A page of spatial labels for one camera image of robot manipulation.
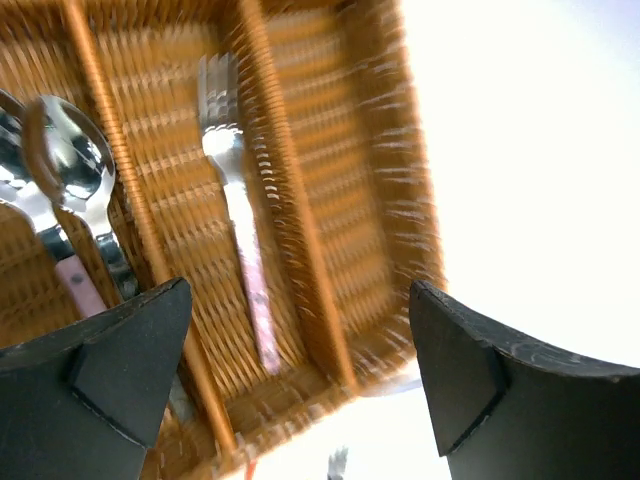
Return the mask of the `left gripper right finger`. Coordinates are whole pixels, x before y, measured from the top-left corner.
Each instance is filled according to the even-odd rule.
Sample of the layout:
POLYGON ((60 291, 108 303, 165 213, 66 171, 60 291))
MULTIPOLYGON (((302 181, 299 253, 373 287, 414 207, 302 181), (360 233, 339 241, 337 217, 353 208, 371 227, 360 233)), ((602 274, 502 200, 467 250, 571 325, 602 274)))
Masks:
POLYGON ((424 280, 410 327, 455 479, 635 479, 639 372, 550 345, 424 280))

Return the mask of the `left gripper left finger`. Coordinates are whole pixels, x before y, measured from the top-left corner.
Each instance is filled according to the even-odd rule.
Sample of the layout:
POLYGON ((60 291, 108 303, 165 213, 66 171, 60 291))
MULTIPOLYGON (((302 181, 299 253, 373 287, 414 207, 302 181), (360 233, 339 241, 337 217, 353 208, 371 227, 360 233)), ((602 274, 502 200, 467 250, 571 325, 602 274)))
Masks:
POLYGON ((174 278, 1 351, 4 479, 136 479, 158 436, 190 324, 174 278))

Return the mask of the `dark floral-handled fork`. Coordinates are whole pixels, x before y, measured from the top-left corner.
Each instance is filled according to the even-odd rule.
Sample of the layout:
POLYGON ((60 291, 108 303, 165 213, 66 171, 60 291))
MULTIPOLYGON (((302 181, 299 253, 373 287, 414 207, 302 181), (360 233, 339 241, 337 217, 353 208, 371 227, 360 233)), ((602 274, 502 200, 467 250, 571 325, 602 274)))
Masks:
POLYGON ((346 473, 349 449, 336 449, 328 458, 327 480, 343 480, 346 473))

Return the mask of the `red chopstick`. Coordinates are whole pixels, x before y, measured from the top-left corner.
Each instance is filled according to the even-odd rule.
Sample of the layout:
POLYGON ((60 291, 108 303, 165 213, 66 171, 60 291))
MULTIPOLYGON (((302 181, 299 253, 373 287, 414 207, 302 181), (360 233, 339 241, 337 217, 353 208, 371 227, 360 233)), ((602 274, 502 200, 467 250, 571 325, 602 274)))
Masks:
POLYGON ((245 469, 245 473, 244 473, 244 480, 253 480, 254 479, 256 467, 257 467, 257 460, 256 459, 252 459, 247 463, 246 469, 245 469))

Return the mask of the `pink-handled spoon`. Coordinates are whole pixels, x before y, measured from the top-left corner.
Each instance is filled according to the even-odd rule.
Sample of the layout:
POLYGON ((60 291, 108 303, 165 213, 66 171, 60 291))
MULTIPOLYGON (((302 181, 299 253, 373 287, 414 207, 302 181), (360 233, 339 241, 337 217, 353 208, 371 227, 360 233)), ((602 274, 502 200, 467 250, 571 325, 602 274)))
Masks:
POLYGON ((55 272, 84 318, 106 310, 100 293, 61 226, 52 202, 27 169, 22 148, 25 107, 1 92, 1 203, 19 212, 54 261, 55 272))

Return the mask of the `dark floral-handled spoon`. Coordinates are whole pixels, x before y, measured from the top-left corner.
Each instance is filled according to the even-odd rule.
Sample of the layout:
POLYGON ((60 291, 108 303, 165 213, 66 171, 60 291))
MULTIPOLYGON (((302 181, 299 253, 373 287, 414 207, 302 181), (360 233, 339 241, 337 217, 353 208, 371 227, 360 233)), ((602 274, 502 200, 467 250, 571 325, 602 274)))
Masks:
POLYGON ((139 282, 108 216, 116 167, 101 130, 70 102, 40 95, 26 106, 22 134, 37 185, 87 227, 120 299, 137 296, 139 282))

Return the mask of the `pink-handled fork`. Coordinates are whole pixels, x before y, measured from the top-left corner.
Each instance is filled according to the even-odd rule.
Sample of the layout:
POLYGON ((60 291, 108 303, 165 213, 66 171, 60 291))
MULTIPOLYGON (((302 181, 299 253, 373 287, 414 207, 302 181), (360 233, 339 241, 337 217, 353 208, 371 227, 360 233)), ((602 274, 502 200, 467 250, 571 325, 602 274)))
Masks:
POLYGON ((202 149, 222 183, 257 353, 265 370, 276 374, 280 370, 280 357, 255 216, 244 174, 245 141, 239 115, 236 57, 230 52, 202 57, 197 87, 202 149))

